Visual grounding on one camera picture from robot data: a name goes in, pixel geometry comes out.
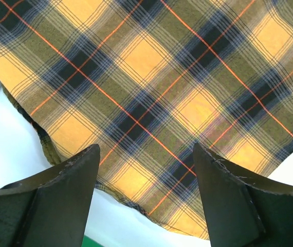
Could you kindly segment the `yellow plaid long sleeve shirt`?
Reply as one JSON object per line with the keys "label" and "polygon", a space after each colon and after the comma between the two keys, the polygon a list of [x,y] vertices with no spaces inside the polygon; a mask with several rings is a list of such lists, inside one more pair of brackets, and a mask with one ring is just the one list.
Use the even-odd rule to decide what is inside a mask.
{"label": "yellow plaid long sleeve shirt", "polygon": [[192,149],[258,174],[293,153],[293,1],[0,1],[0,81],[49,162],[208,239]]}

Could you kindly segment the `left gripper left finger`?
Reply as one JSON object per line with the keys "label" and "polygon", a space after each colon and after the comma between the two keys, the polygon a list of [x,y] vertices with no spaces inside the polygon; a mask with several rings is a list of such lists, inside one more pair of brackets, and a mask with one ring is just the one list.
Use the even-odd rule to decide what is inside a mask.
{"label": "left gripper left finger", "polygon": [[0,188],[0,246],[81,246],[99,162],[93,144]]}

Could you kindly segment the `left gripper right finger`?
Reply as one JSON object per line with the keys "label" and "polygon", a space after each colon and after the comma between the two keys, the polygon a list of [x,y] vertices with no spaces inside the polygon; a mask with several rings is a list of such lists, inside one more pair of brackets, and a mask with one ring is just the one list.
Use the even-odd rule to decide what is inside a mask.
{"label": "left gripper right finger", "polygon": [[193,160],[212,246],[293,246],[293,186],[198,143]]}

